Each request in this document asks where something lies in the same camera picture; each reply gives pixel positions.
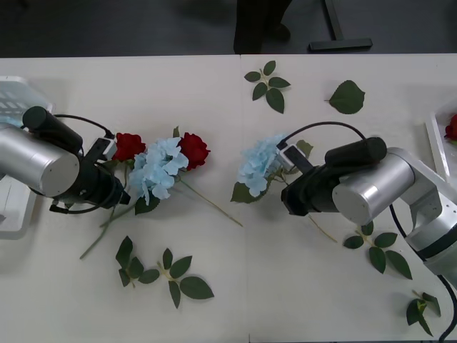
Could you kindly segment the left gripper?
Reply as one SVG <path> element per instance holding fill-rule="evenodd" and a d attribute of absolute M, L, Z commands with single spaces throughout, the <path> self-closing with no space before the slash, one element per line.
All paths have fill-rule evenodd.
<path fill-rule="evenodd" d="M 131 196 L 111 171 L 103 171 L 101 179 L 101 207 L 110 209 L 118 204 L 128 205 Z"/>

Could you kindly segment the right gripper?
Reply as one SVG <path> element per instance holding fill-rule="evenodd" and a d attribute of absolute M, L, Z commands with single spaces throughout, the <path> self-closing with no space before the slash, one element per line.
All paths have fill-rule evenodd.
<path fill-rule="evenodd" d="M 321 210 L 316 204 L 322 168 L 313 168 L 299 176 L 281 192 L 281 201 L 289 214 L 304 217 Z"/>

